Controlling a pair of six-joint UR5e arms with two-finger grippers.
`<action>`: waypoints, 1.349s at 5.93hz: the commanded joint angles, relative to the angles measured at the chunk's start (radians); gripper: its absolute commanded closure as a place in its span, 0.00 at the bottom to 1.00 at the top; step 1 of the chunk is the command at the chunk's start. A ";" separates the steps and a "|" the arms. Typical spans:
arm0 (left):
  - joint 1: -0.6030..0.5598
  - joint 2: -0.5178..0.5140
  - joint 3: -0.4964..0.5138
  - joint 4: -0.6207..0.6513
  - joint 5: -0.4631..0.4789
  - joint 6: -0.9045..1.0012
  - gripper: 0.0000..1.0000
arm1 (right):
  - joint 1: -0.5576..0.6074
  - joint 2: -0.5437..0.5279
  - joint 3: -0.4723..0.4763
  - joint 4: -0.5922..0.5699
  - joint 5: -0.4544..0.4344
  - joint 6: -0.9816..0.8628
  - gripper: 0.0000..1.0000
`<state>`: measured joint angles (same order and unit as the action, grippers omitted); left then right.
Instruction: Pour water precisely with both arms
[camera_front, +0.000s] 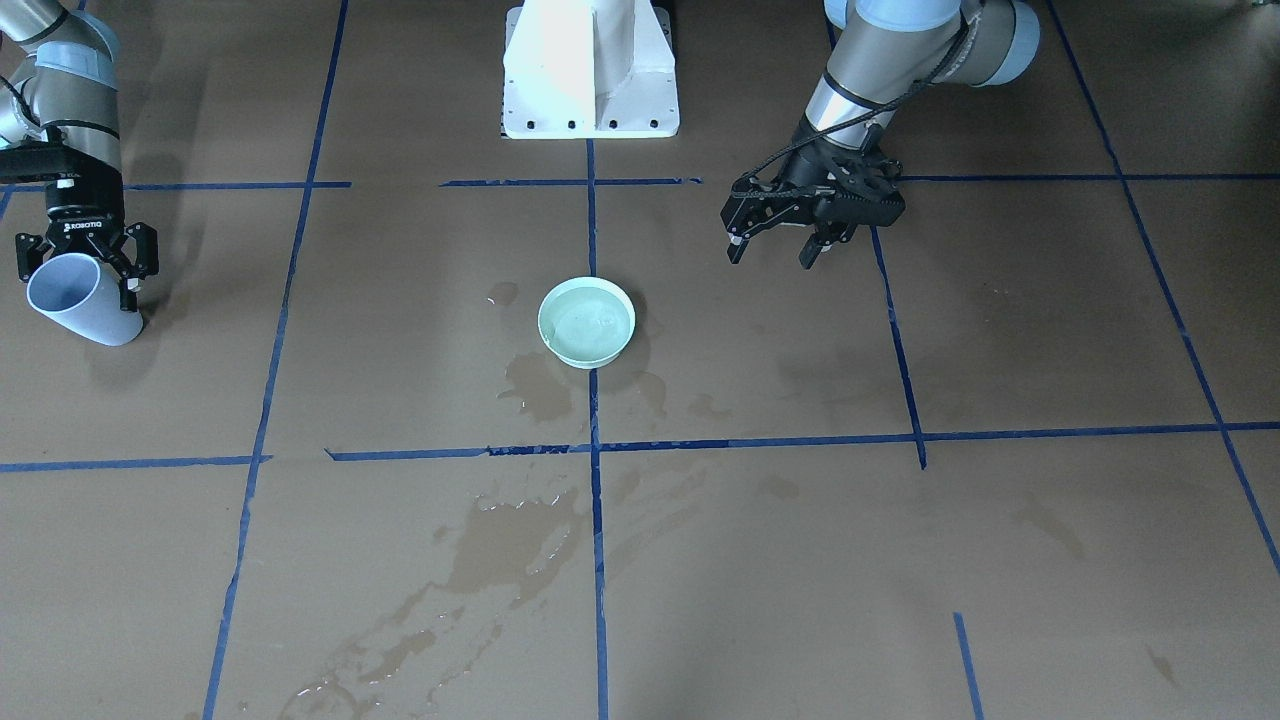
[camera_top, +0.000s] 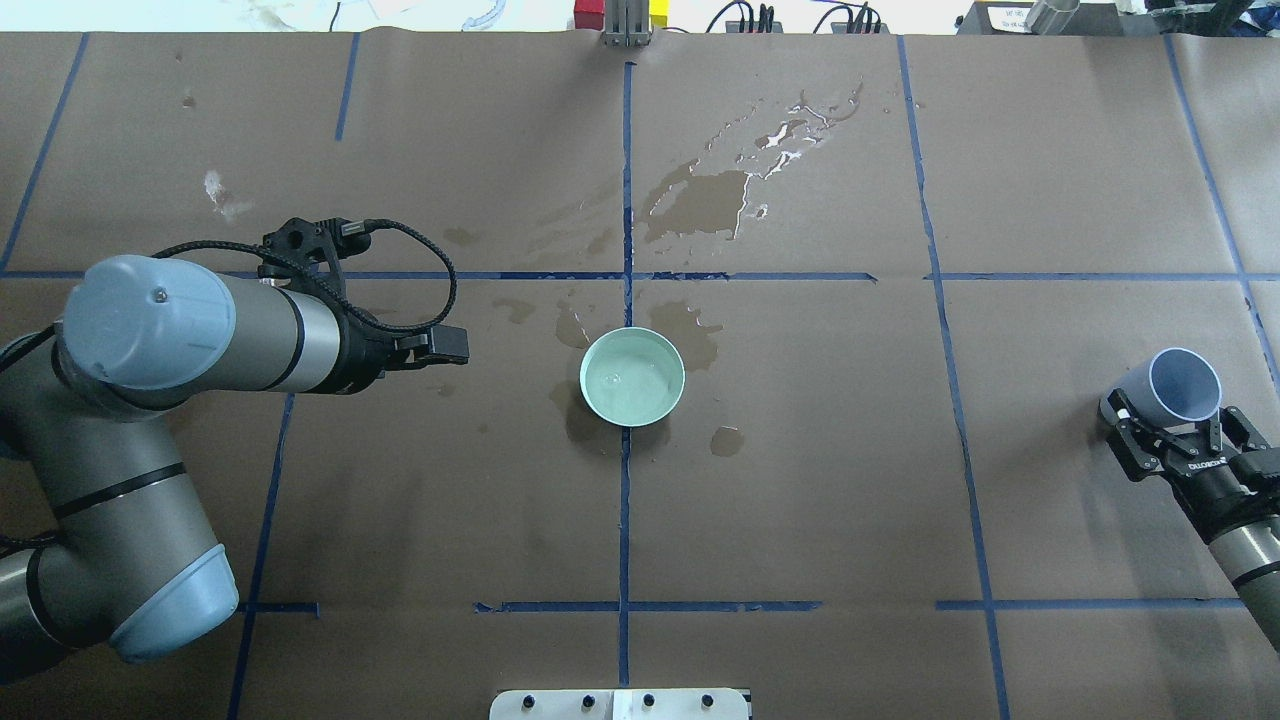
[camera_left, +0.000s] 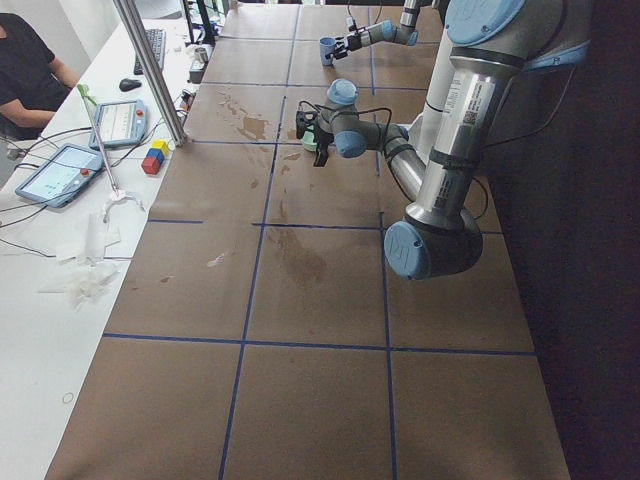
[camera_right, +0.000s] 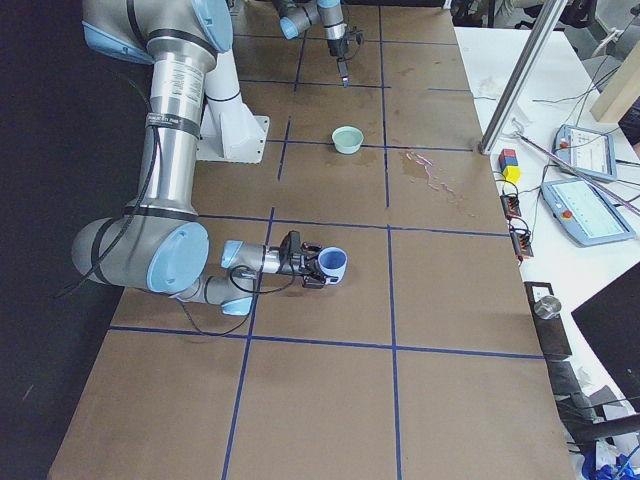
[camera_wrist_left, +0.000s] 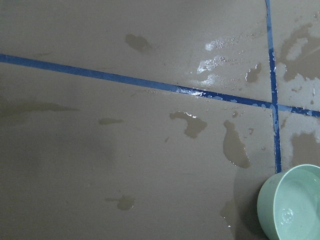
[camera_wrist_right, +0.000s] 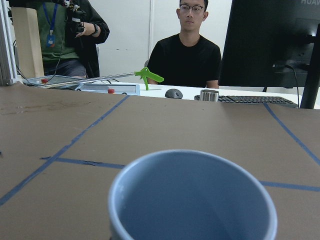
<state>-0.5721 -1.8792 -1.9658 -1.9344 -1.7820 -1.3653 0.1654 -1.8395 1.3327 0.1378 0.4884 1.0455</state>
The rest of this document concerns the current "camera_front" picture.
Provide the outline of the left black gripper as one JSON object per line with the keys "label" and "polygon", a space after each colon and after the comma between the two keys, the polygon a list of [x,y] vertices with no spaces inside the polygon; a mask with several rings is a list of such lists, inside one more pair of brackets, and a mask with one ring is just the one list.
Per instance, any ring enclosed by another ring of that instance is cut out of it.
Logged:
{"label": "left black gripper", "polygon": [[737,178],[719,211],[730,237],[730,263],[741,261],[750,238],[791,223],[814,227],[797,255],[801,268],[810,270],[823,252],[849,243],[859,225],[891,225],[902,215],[901,173],[902,164],[876,145],[847,150],[817,140],[792,155],[790,182]]}

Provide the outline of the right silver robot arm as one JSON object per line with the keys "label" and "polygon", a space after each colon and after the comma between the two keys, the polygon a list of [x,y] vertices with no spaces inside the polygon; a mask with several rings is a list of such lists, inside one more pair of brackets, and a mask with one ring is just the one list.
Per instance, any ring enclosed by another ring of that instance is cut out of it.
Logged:
{"label": "right silver robot arm", "polygon": [[138,309],[159,273],[157,233],[125,219],[115,60],[119,40],[99,18],[59,1],[5,1],[3,36],[24,59],[3,78],[4,184],[41,184],[47,229],[15,236],[29,283],[50,258],[81,252],[110,266],[120,306]]}

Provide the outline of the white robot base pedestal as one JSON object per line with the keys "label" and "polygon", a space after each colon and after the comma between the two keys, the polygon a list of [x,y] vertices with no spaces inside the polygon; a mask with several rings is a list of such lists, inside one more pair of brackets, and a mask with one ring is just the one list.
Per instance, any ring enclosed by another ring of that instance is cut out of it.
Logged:
{"label": "white robot base pedestal", "polygon": [[678,133],[672,17],[655,1],[524,1],[506,13],[503,69],[507,138]]}

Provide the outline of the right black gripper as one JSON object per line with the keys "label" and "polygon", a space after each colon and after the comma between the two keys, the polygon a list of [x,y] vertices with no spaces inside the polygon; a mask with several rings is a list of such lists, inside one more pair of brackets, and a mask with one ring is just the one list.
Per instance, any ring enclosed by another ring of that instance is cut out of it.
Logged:
{"label": "right black gripper", "polygon": [[28,282],[50,258],[68,252],[106,263],[118,275],[120,310],[138,311],[141,281],[159,273],[157,232],[125,222],[119,176],[55,179],[45,186],[47,229],[15,236],[18,277]]}

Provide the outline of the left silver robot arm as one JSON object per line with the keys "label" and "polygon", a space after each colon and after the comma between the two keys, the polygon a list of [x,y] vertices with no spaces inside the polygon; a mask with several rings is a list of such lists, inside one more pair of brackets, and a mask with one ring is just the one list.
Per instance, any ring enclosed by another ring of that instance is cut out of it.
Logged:
{"label": "left silver robot arm", "polygon": [[829,1],[826,10],[840,35],[792,138],[768,158],[778,173],[745,172],[721,211],[731,263],[777,225],[812,229],[804,268],[861,227],[892,225],[905,209],[901,167],[879,145],[896,111],[934,85],[1006,85],[1041,42],[1024,1]]}

